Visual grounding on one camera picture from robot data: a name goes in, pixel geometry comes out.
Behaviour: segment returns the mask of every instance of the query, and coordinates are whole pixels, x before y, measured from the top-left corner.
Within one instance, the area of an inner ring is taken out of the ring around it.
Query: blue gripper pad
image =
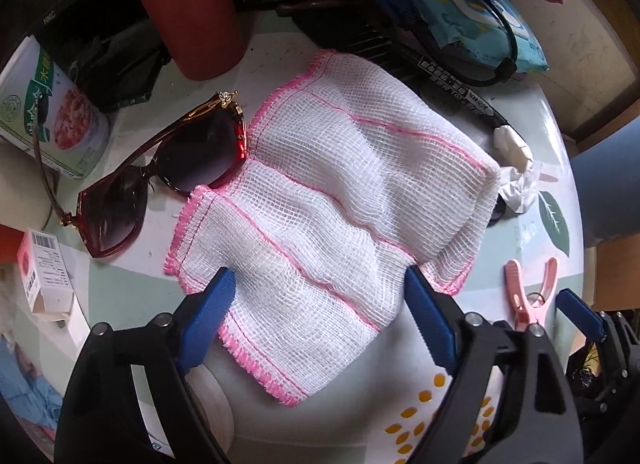
[[[182,376],[204,361],[204,356],[236,296],[236,275],[232,270],[222,267],[201,295],[187,296],[185,300],[196,296],[203,299],[182,330],[180,356],[176,361]]]
[[[556,306],[589,341],[600,343],[606,337],[602,318],[571,289],[562,289],[558,293]]]
[[[454,376],[458,368],[456,336],[432,293],[434,290],[420,269],[415,265],[409,267],[404,273],[404,300],[434,363]],[[458,307],[453,298],[443,295],[443,299],[445,298]]]

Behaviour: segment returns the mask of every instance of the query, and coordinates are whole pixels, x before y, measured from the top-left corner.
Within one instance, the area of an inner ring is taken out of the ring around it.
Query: orange object
[[[0,224],[0,263],[15,263],[18,260],[18,248],[23,235],[22,231]]]
[[[233,0],[141,0],[180,71],[210,79],[242,59],[242,38]]]

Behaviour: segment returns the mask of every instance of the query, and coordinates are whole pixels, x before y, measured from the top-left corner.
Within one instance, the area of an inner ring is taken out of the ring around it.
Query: food can
[[[107,146],[109,121],[28,36],[0,74],[0,135],[31,156],[41,95],[49,96],[40,132],[44,163],[74,179],[87,176]]]

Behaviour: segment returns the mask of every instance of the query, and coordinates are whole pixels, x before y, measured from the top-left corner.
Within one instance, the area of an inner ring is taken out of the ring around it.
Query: tabletop
[[[59,200],[75,210],[78,192],[112,171],[129,153],[159,129],[204,102],[214,92],[238,90],[247,123],[278,87],[304,72],[318,48],[288,18],[258,13],[244,59],[231,71],[209,81],[188,81],[175,63],[159,75],[153,97],[114,116],[110,145],[95,170],[82,181],[62,179]],[[537,291],[546,260],[559,260],[558,288],[582,293],[583,247],[580,210],[562,138],[548,102],[538,86],[509,81],[482,91],[529,144],[543,163],[540,198],[523,215],[508,213],[487,229],[475,265],[456,302],[488,320],[513,320],[503,285],[503,266],[517,259],[527,292]],[[490,134],[474,123],[457,102],[426,86],[423,99],[438,113],[491,150]],[[148,161],[153,152],[145,154]],[[78,232],[50,223],[46,230],[60,241],[66,268],[89,324],[109,322],[114,329],[139,326],[155,314],[173,311],[184,293],[162,265],[185,200],[160,181],[152,181],[145,223],[139,238],[123,253],[91,259]],[[551,311],[546,329],[561,361],[569,356],[574,328]],[[64,392],[78,354],[65,329],[35,319],[18,303],[18,343],[52,385]],[[323,390],[295,408],[278,404],[245,373],[219,342],[205,361],[232,407],[236,439],[230,450],[235,463],[323,462],[403,463],[428,425],[450,378],[434,365],[404,307],[398,318]],[[139,398],[152,399],[141,368],[135,368]],[[469,451],[482,447],[481,434],[495,413],[499,372],[492,377]]]

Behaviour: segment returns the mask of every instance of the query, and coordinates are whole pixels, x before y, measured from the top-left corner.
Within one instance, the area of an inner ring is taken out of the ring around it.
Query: screw
[[[101,321],[100,323],[96,323],[94,328],[91,329],[96,336],[102,336],[105,332],[109,330],[109,324]]]
[[[174,317],[168,312],[161,312],[154,318],[154,324],[159,327],[168,327],[173,319]]]
[[[529,327],[529,331],[536,337],[536,338],[542,338],[542,336],[545,334],[545,330],[538,325],[537,323],[534,323],[533,325],[531,325]]]
[[[477,312],[470,312],[465,316],[465,321],[472,327],[479,327],[482,324],[482,316]]]

